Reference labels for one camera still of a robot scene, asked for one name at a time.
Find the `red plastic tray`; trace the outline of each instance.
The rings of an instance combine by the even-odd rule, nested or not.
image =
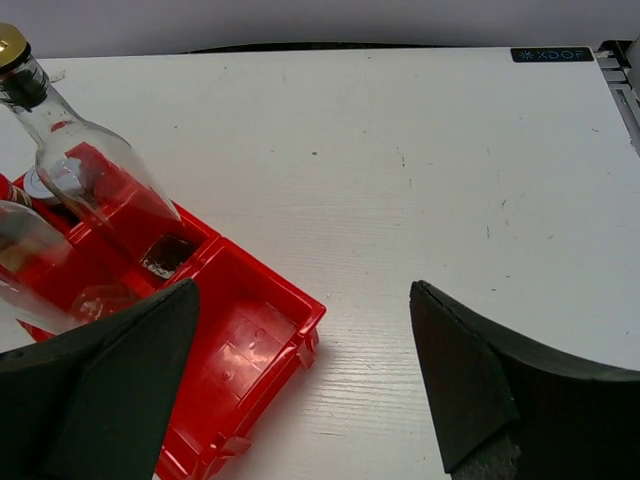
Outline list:
[[[156,473],[163,480],[205,480],[247,450],[249,429],[267,405],[299,366],[313,364],[325,307],[176,207],[185,226],[181,234],[199,246],[162,283],[88,225],[72,227],[36,205],[71,243],[140,296],[189,277],[200,287],[198,329]],[[46,296],[52,299],[50,292]],[[49,337],[24,326],[37,341]]]

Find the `bottle cap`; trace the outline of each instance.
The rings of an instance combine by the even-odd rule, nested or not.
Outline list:
[[[31,54],[31,47],[20,30],[0,23],[0,75],[13,70]]]

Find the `glass bottle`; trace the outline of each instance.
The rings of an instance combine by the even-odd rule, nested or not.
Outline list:
[[[195,248],[142,159],[122,137],[71,108],[12,25],[0,24],[0,49],[0,102],[36,142],[44,185],[132,261],[169,278]]]
[[[33,323],[32,314],[48,322],[35,326],[56,334],[139,298],[34,210],[5,200],[0,200],[0,297],[23,313],[19,320]]]

